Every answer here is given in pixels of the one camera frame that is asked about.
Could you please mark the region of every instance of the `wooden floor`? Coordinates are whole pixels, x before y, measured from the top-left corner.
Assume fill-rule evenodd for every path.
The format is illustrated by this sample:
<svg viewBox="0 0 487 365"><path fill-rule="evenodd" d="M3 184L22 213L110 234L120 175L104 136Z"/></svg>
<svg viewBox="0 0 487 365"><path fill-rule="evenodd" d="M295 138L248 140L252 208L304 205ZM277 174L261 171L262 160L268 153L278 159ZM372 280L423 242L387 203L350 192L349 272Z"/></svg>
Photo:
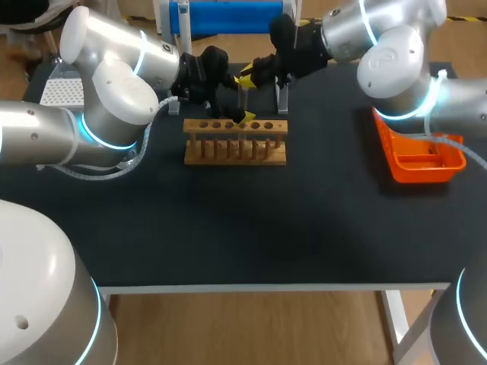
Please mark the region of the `wooden floor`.
<svg viewBox="0 0 487 365"><path fill-rule="evenodd" d="M486 0L447 2L449 15L487 16ZM338 3L304 0L303 17L321 17ZM193 52L209 44L227 50L231 62L273 52L267 36L216 36L194 42ZM5 59L4 49L0 36L0 99L19 100L27 86L24 74ZM431 60L452 62L460 77L487 77L487 23L448 22L434 32L429 50ZM428 292L403 297L412 323ZM121 365L391 363L373 292L134 295L115 304Z"/></svg>

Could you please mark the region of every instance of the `white table frame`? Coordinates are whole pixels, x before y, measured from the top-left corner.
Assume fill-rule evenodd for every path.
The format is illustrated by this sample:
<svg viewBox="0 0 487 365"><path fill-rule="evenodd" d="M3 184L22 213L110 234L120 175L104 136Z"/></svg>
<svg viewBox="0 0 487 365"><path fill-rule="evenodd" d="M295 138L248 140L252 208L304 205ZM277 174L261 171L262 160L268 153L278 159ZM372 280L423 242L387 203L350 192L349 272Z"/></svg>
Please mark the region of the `white table frame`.
<svg viewBox="0 0 487 365"><path fill-rule="evenodd" d="M387 326L393 343L396 365L412 365L430 348L429 321L441 293L435 294L411 327L408 325L400 290L445 290L449 283L431 284L217 284L217 285L161 285L143 287L100 287L107 303L111 295L120 294L177 294L225 292L282 292L282 291L380 291L386 312Z"/></svg>

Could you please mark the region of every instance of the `yellow object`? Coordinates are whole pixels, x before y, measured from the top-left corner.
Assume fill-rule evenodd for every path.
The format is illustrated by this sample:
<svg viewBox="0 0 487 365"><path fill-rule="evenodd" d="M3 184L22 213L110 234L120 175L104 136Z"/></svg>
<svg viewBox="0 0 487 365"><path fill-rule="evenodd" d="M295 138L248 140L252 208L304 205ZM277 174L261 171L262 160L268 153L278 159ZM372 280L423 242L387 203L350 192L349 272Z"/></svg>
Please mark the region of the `yellow object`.
<svg viewBox="0 0 487 365"><path fill-rule="evenodd" d="M253 67L253 63L249 63L247 66L245 66L244 68L242 68L242 70L240 72L244 72L246 70L250 70L252 67Z"/></svg>
<svg viewBox="0 0 487 365"><path fill-rule="evenodd" d="M480 19L477 19L476 17L463 17L466 21L481 21Z"/></svg>
<svg viewBox="0 0 487 365"><path fill-rule="evenodd" d="M247 112L245 111L245 117L240 121L240 123L247 123L247 122L250 122L252 119L254 119L256 117L256 115L254 113L251 113L251 112Z"/></svg>
<svg viewBox="0 0 487 365"><path fill-rule="evenodd" d="M240 84L241 87L244 87L246 89L255 89L256 85L250 80L251 75L245 75L240 77L238 80L238 83Z"/></svg>

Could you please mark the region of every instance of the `wooden peg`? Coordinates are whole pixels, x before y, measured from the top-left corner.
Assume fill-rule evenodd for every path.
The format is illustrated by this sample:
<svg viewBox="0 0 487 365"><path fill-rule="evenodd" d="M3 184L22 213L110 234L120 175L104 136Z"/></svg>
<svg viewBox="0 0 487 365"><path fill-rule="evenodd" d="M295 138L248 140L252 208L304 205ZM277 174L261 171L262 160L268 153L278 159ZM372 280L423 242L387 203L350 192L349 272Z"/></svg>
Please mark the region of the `wooden peg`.
<svg viewBox="0 0 487 365"><path fill-rule="evenodd" d="M218 158L218 139L215 138L213 140L213 158Z"/></svg>
<svg viewBox="0 0 487 365"><path fill-rule="evenodd" d="M244 159L244 141L241 139L238 140L238 156Z"/></svg>
<svg viewBox="0 0 487 365"><path fill-rule="evenodd" d="M264 158L267 160L269 158L269 152L271 150L271 140L266 138L266 152L264 152Z"/></svg>
<svg viewBox="0 0 487 365"><path fill-rule="evenodd" d="M257 158L257 140L252 140L252 160Z"/></svg>
<svg viewBox="0 0 487 365"><path fill-rule="evenodd" d="M201 140L201 158L206 157L206 140L202 139Z"/></svg>
<svg viewBox="0 0 487 365"><path fill-rule="evenodd" d="M282 140L282 135L276 135L274 148L281 147L281 140Z"/></svg>
<svg viewBox="0 0 487 365"><path fill-rule="evenodd" d="M231 157L231 138L227 139L227 158Z"/></svg>
<svg viewBox="0 0 487 365"><path fill-rule="evenodd" d="M189 134L190 140L191 140L191 149L196 151L196 133L190 133Z"/></svg>

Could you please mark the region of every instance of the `white perforated box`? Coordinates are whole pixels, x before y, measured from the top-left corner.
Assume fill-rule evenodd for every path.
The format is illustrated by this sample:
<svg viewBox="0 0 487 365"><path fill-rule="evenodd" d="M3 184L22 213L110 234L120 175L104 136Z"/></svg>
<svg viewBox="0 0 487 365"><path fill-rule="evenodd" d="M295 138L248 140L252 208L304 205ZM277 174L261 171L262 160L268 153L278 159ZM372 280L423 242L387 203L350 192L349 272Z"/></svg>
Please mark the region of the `white perforated box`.
<svg viewBox="0 0 487 365"><path fill-rule="evenodd" d="M48 80L40 104L71 110L82 110L83 84L80 78L55 78Z"/></svg>

